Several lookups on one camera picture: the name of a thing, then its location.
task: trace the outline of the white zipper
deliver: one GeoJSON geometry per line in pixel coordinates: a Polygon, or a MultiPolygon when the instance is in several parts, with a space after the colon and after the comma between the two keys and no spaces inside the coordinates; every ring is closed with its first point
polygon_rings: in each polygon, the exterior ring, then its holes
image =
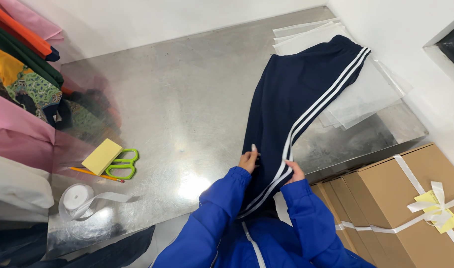
{"type": "Polygon", "coordinates": [[[258,265],[260,266],[260,268],[266,268],[265,261],[263,261],[262,253],[260,252],[257,243],[252,239],[252,237],[248,233],[247,225],[245,225],[244,221],[242,222],[242,227],[244,228],[244,232],[245,235],[247,236],[248,241],[250,241],[254,246],[255,254],[257,255],[258,265]]]}

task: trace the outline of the cardboard box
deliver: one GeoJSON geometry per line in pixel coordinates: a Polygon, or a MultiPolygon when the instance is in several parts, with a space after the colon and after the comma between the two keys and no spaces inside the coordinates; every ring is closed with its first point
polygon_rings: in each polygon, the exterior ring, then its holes
{"type": "MultiPolygon", "coordinates": [[[[331,186],[331,182],[324,182],[322,183],[323,189],[325,190],[326,195],[328,196],[328,199],[332,205],[332,208],[335,211],[335,214],[339,218],[339,222],[351,222],[349,219],[348,214],[343,208],[343,205],[341,202],[339,202],[338,197],[336,196],[333,187],[331,186]]],[[[363,241],[359,237],[359,234],[357,233],[355,228],[347,228],[345,227],[345,231],[349,236],[349,239],[354,245],[354,248],[356,249],[356,254],[361,256],[361,258],[365,259],[367,262],[370,262],[371,264],[375,265],[373,258],[369,254],[369,251],[367,251],[366,246],[364,245],[363,241]]]]}
{"type": "MultiPolygon", "coordinates": [[[[329,200],[328,196],[326,195],[325,189],[323,187],[323,184],[315,184],[311,186],[311,190],[315,195],[325,203],[326,207],[331,211],[331,214],[333,214],[333,217],[335,219],[335,225],[339,225],[341,223],[341,220],[339,219],[335,209],[331,205],[331,201],[329,200]]],[[[350,251],[354,252],[357,254],[356,248],[353,245],[353,242],[349,238],[348,233],[346,230],[336,230],[336,234],[338,235],[339,239],[343,242],[343,246],[350,251]]]]}
{"type": "MultiPolygon", "coordinates": [[[[426,192],[432,181],[442,182],[445,202],[454,199],[454,167],[436,145],[400,155],[426,192]]],[[[347,174],[344,181],[370,225],[397,228],[423,214],[407,208],[419,194],[393,157],[347,174]]],[[[424,220],[397,234],[375,234],[397,267],[454,268],[454,243],[424,220]]]]}
{"type": "MultiPolygon", "coordinates": [[[[369,223],[361,212],[361,209],[356,203],[353,195],[349,191],[343,177],[332,180],[331,186],[333,187],[353,225],[355,227],[369,227],[369,223]]],[[[397,267],[392,265],[391,260],[385,253],[385,250],[372,230],[363,230],[358,231],[357,233],[378,268],[397,267]]]]}

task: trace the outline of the pencil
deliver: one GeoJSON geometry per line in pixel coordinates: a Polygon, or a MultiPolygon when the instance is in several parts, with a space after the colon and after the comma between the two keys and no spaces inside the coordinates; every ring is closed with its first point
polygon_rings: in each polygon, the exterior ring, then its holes
{"type": "MultiPolygon", "coordinates": [[[[94,174],[93,172],[88,171],[88,170],[84,170],[84,169],[81,169],[81,168],[70,167],[70,169],[75,170],[75,171],[79,171],[79,172],[82,172],[82,173],[91,174],[91,175],[95,175],[95,176],[96,176],[96,174],[94,174]]],[[[101,175],[100,177],[105,178],[105,179],[108,179],[108,180],[117,181],[117,182],[124,182],[124,180],[116,179],[116,178],[113,178],[113,177],[110,177],[110,176],[106,176],[106,175],[101,175]]]]}

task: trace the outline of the green scissors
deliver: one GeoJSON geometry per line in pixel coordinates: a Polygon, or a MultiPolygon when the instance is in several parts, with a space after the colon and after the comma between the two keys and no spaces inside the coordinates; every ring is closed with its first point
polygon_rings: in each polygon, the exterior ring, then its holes
{"type": "Polygon", "coordinates": [[[136,160],[139,159],[138,151],[136,149],[124,149],[121,151],[121,153],[124,153],[124,152],[134,152],[135,156],[132,159],[115,159],[115,160],[113,160],[111,165],[109,165],[105,170],[106,174],[108,174],[108,176],[111,176],[116,179],[129,180],[136,173],[136,168],[134,166],[134,163],[136,160]],[[111,174],[111,169],[115,169],[115,168],[131,168],[131,174],[129,174],[126,177],[115,176],[115,175],[111,174]]]}

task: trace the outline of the blue puffer jacket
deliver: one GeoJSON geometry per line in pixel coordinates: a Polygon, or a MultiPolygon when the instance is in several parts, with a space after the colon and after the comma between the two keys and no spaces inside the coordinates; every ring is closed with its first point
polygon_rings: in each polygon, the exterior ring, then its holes
{"type": "Polygon", "coordinates": [[[306,180],[281,188],[293,223],[260,217],[235,221],[250,174],[231,168],[199,198],[179,236],[154,268],[374,268],[343,247],[333,215],[306,180]]]}

